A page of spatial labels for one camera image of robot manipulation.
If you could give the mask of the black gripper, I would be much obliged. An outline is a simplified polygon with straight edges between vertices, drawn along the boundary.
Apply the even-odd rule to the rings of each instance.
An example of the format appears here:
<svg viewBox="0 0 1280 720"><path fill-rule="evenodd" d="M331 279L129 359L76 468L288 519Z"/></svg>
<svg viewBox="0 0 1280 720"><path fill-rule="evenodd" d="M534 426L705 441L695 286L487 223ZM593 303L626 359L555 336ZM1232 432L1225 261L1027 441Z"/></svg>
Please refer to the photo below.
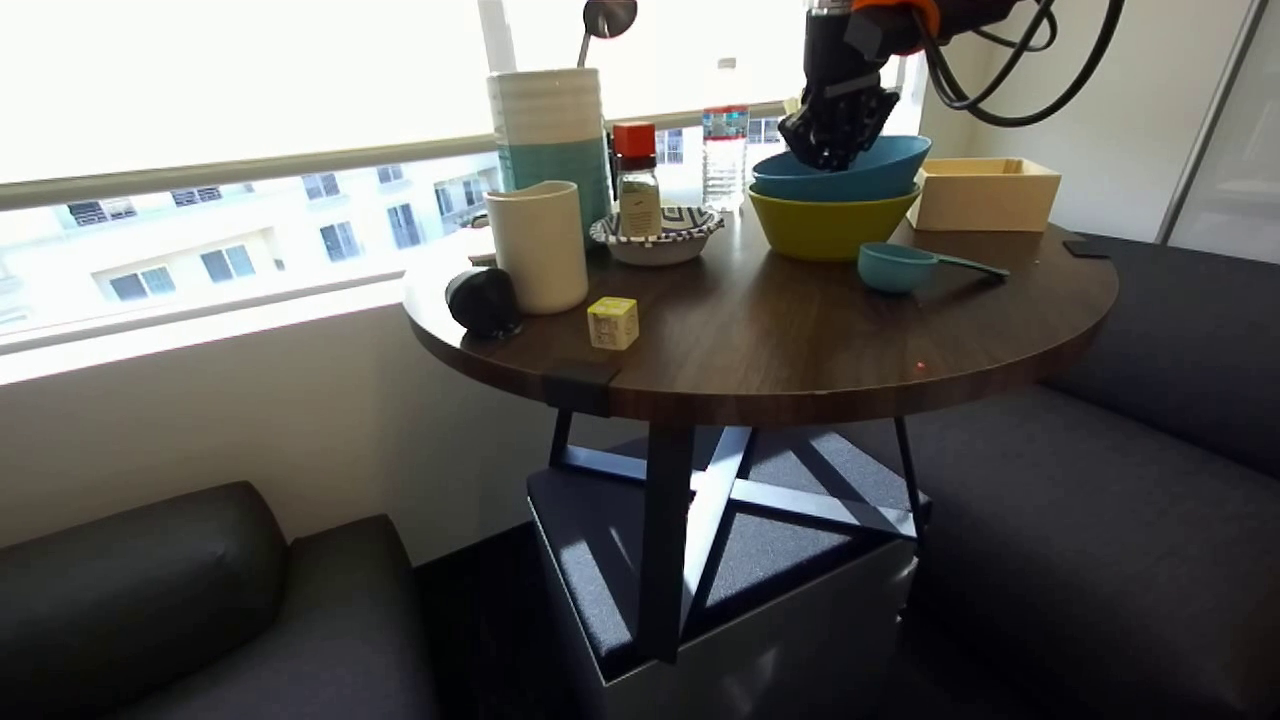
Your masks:
<svg viewBox="0 0 1280 720"><path fill-rule="evenodd" d="M832 13L803 19L803 91L781 118L789 153L818 171L844 171L884 126L894 95L879 83L887 19Z"/></svg>

